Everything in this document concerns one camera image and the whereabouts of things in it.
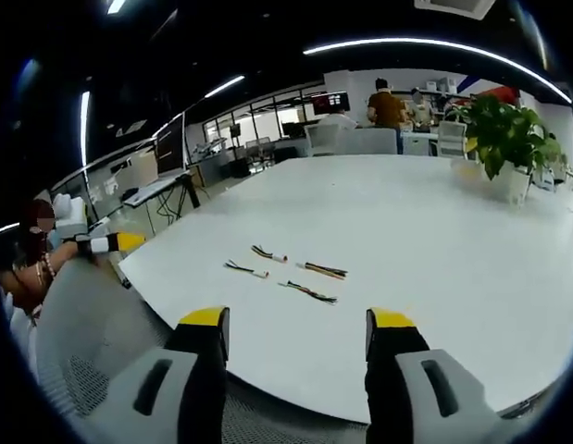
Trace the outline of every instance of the bracelet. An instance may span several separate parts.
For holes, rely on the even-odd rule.
[[[47,265],[47,269],[49,270],[49,274],[52,275],[52,279],[56,278],[56,272],[54,271],[54,268],[52,267],[52,263],[49,260],[49,253],[44,254],[44,260],[45,260],[45,264]]]
[[[39,281],[39,286],[44,287],[44,278],[42,277],[42,270],[39,267],[39,262],[35,263],[35,272],[37,273],[37,280]]]

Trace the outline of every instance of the glass wall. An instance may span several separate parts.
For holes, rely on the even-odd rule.
[[[283,125],[284,123],[299,123],[305,121],[303,102],[299,91],[278,94],[275,98],[280,125]]]
[[[260,140],[269,139],[271,142],[274,142],[280,138],[280,128],[278,127],[273,98],[270,97],[254,103],[253,115],[255,127],[257,128],[257,137]]]
[[[234,142],[236,142],[236,140],[233,142],[232,137],[230,136],[230,127],[232,125],[233,121],[231,113],[218,118],[220,137],[224,137],[226,139],[226,141],[222,143],[224,148],[232,148],[234,146]]]
[[[206,136],[206,142],[215,141],[219,137],[216,120],[212,120],[204,124],[204,134]]]
[[[230,113],[204,124],[206,140],[211,142],[218,137],[224,137],[227,139],[227,148],[245,146],[248,142],[264,138],[277,141],[285,137],[284,123],[306,123],[326,116],[316,116],[311,105],[313,95],[326,91],[325,85],[320,84],[276,94],[251,105],[233,109]],[[233,124],[241,126],[241,136],[235,140],[230,137],[230,126]]]

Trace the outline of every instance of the table leg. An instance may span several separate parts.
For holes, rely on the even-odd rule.
[[[190,200],[192,201],[193,208],[198,208],[200,206],[200,200],[195,193],[195,188],[193,187],[192,176],[187,176],[185,179],[185,188],[187,192],[190,193]]]
[[[153,219],[150,218],[150,211],[148,210],[148,202],[144,202],[146,207],[146,214],[148,214],[148,222],[150,222],[150,229],[153,231],[153,237],[156,236],[155,226],[153,225]]]
[[[181,218],[181,211],[183,211],[183,203],[185,202],[185,194],[187,194],[186,187],[182,186],[181,194],[179,195],[179,202],[177,203],[177,213],[175,214],[175,220],[179,220]]]

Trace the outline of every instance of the ceiling light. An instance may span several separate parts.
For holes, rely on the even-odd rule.
[[[107,10],[107,14],[117,14],[124,3],[126,3],[126,0],[113,0]]]
[[[0,228],[0,233],[3,231],[7,231],[8,229],[15,228],[19,226],[19,222],[15,222],[14,224],[6,225],[5,227]]]
[[[323,51],[329,51],[330,49],[338,49],[338,48],[345,48],[347,46],[360,46],[363,44],[374,44],[374,43],[420,43],[420,44],[430,44],[433,46],[446,46],[449,48],[461,49],[463,51],[467,51],[467,52],[470,52],[473,54],[479,54],[480,56],[486,56],[489,58],[493,58],[494,60],[498,60],[499,62],[505,63],[505,64],[507,64],[513,68],[516,68],[519,71],[522,71],[525,74],[529,75],[533,79],[540,81],[545,86],[547,86],[550,90],[552,90],[554,93],[556,93],[557,95],[562,97],[566,102],[568,102],[569,104],[572,104],[572,99],[570,99],[562,90],[560,90],[557,86],[555,86],[553,83],[551,83],[547,79],[543,78],[542,76],[540,76],[536,72],[533,72],[530,69],[525,68],[522,65],[519,65],[518,63],[513,62],[512,60],[510,60],[506,57],[502,57],[501,55],[497,55],[497,54],[491,53],[489,51],[485,51],[483,49],[479,49],[479,48],[476,48],[474,46],[467,46],[466,44],[461,44],[461,43],[452,43],[452,42],[445,42],[442,40],[417,39],[417,38],[408,38],[408,37],[385,37],[385,38],[380,38],[380,39],[354,40],[351,42],[340,42],[340,43],[326,44],[323,46],[318,46],[316,48],[308,49],[308,50],[304,51],[303,54],[305,56],[311,56],[313,54],[321,53]]]
[[[216,93],[220,93],[222,90],[230,87],[231,85],[234,85],[235,83],[237,83],[238,81],[241,81],[245,78],[245,76],[239,76],[239,77],[235,77],[232,80],[227,81],[226,83],[224,83],[223,85],[218,86],[215,90],[212,90],[211,92],[209,92],[208,94],[206,94],[204,97],[207,99],[209,97],[212,97],[214,94]]]
[[[81,160],[82,166],[86,167],[86,124],[89,115],[90,92],[84,92],[81,99]]]

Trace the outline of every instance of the woman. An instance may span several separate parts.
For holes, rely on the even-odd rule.
[[[51,205],[41,199],[34,200],[19,225],[22,258],[18,266],[13,265],[16,261],[12,250],[6,246],[8,240],[0,239],[0,286],[6,295],[6,303],[12,299],[13,305],[21,308],[32,322],[57,272],[78,253],[78,245],[73,241],[50,252],[47,237],[54,224]]]

